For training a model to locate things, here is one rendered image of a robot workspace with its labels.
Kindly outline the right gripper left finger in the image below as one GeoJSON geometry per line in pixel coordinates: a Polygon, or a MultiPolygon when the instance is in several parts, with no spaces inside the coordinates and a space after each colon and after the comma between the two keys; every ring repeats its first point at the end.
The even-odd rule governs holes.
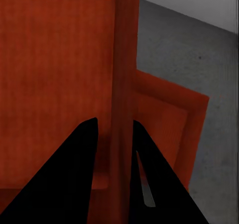
{"type": "Polygon", "coordinates": [[[9,206],[0,224],[87,224],[98,119],[82,122],[9,206]]]}

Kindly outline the storage box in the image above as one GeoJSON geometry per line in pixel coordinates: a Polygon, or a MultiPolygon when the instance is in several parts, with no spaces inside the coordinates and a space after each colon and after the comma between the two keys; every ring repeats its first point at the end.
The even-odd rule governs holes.
{"type": "Polygon", "coordinates": [[[128,224],[139,0],[0,0],[0,215],[84,121],[87,224],[128,224]]]}
{"type": "MultiPolygon", "coordinates": [[[[209,97],[139,70],[134,92],[133,119],[144,126],[187,190],[209,97]]],[[[141,182],[148,184],[136,154],[141,182]]]]}

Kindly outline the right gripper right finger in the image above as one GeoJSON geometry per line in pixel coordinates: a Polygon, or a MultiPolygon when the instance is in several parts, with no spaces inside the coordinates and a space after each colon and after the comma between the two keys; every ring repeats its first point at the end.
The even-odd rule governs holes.
{"type": "Polygon", "coordinates": [[[209,224],[144,126],[134,120],[128,224],[209,224]],[[156,207],[144,204],[138,151],[156,207]]]}

